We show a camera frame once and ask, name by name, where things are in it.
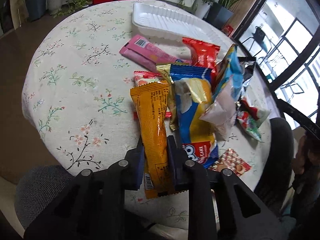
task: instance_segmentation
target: white plastic tray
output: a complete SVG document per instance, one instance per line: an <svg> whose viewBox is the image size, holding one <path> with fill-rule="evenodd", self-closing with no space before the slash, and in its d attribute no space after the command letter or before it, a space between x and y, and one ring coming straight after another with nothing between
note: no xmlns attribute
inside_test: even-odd
<svg viewBox="0 0 320 240"><path fill-rule="evenodd" d="M132 23L146 36L177 41L181 41L182 37L190 37L219 45L222 53L226 53L230 47L221 40L217 33L220 31L209 23L166 8L135 3Z"/></svg>

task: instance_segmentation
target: snack wrapper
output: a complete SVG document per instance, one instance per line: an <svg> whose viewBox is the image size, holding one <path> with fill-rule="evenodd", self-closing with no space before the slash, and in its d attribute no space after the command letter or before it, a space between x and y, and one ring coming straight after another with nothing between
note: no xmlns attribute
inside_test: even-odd
<svg viewBox="0 0 320 240"><path fill-rule="evenodd" d="M258 131L257 123L247 111L240 111L237 120L247 134L261 142L261 134Z"/></svg>
<svg viewBox="0 0 320 240"><path fill-rule="evenodd" d="M136 87L141 86L141 85L145 85L148 83L163 80L161 74L153 73L153 72L149 72L149 71L134 71L133 75L134 75L134 84ZM172 116L172 114L171 114L170 110L167 108L167 111L165 113L165 117L169 118L171 116ZM134 119L138 118L136 111L133 111L133 117L134 117Z"/></svg>
<svg viewBox="0 0 320 240"><path fill-rule="evenodd" d="M179 132L190 159L208 168L218 159L218 146L210 123L199 117L211 104L210 69L171 65Z"/></svg>
<svg viewBox="0 0 320 240"><path fill-rule="evenodd" d="M232 79L220 91L214 103L200 116L214 126L214 130L227 141L236 120L236 104L231 96Z"/></svg>
<svg viewBox="0 0 320 240"><path fill-rule="evenodd" d="M157 64L190 62L188 60L180 60L177 57L165 53L163 50L149 42L148 39L140 35L135 35L129 40L119 53L152 72L157 72Z"/></svg>
<svg viewBox="0 0 320 240"><path fill-rule="evenodd" d="M230 169L239 177L249 171L251 166L241 159L234 149L229 148L209 169L218 172Z"/></svg>
<svg viewBox="0 0 320 240"><path fill-rule="evenodd" d="M176 107L176 99L175 99L175 93L174 93L174 84L170 77L171 64L157 65L156 68L157 68L157 71L161 73L162 77L169 83L168 107L171 112L169 127L172 131L175 131L178 129L177 107Z"/></svg>
<svg viewBox="0 0 320 240"><path fill-rule="evenodd" d="M267 117L271 113L271 111L268 109L253 107L247 97L243 97L240 100L240 104L246 111L248 111L248 113L256 121L258 128L260 127L260 125L262 125L262 123L267 119Z"/></svg>
<svg viewBox="0 0 320 240"><path fill-rule="evenodd" d="M169 85L166 81L153 82L130 90L140 121L148 174L157 193L152 195L145 190L147 198L167 195L173 188L168 168L167 136L164 125L168 92Z"/></svg>
<svg viewBox="0 0 320 240"><path fill-rule="evenodd" d="M244 69L239 63L237 57L237 49L235 45L232 45L228 50L226 56L220 65L220 72L217 76L217 87L214 89L213 100L220 93L220 90L227 84L230 78L232 78L233 91L231 93L234 102L238 101L241 86L243 83Z"/></svg>
<svg viewBox="0 0 320 240"><path fill-rule="evenodd" d="M220 51L220 46L187 37L183 37L182 42L191 50L192 65L210 68L211 82L215 83L218 75L216 58Z"/></svg>

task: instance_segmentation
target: red label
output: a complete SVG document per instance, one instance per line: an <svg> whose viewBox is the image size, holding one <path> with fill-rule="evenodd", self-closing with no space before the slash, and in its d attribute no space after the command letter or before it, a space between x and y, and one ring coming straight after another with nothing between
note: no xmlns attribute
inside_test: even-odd
<svg viewBox="0 0 320 240"><path fill-rule="evenodd" d="M183 149L187 152L190 160L203 164L210 154L210 141L198 143L183 143Z"/></svg>

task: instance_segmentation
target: yellow snack package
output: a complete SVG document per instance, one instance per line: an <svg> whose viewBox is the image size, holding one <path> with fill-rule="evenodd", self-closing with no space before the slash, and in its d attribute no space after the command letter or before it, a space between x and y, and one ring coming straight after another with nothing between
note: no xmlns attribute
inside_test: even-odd
<svg viewBox="0 0 320 240"><path fill-rule="evenodd" d="M145 184L148 183L150 186L145 190L147 198L170 194L173 188L168 167L167 134L164 124L168 93L167 81L152 82L130 89L139 117L147 159Z"/></svg>
<svg viewBox="0 0 320 240"><path fill-rule="evenodd" d="M171 118L170 118L170 129L172 131L177 130L178 124L177 124L177 106L176 106L176 99L174 94L174 83L170 77L170 67L171 64L166 65L157 65L157 70L161 73L163 78L169 83L169 95L168 95L168 107L171 112Z"/></svg>

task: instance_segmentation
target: red snack package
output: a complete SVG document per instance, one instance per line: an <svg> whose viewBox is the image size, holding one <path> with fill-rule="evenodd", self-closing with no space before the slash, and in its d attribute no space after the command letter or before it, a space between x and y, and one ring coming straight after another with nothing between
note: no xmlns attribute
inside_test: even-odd
<svg viewBox="0 0 320 240"><path fill-rule="evenodd" d="M209 167L209 170L221 171L222 169L231 169L238 177L251 169L251 166L239 157L234 149L229 148L224 154Z"/></svg>
<svg viewBox="0 0 320 240"><path fill-rule="evenodd" d="M257 122L258 128L267 119L267 117L270 114L270 110L268 109L257 108L252 106L252 104L250 103L247 97L243 97L240 100L240 103L241 103L241 106L243 106L246 109L246 111L249 112L252 118Z"/></svg>
<svg viewBox="0 0 320 240"><path fill-rule="evenodd" d="M214 82L218 74L216 68L216 57L220 51L220 47L212 43L187 37L183 37L182 42L191 50L192 65L212 69L211 81Z"/></svg>

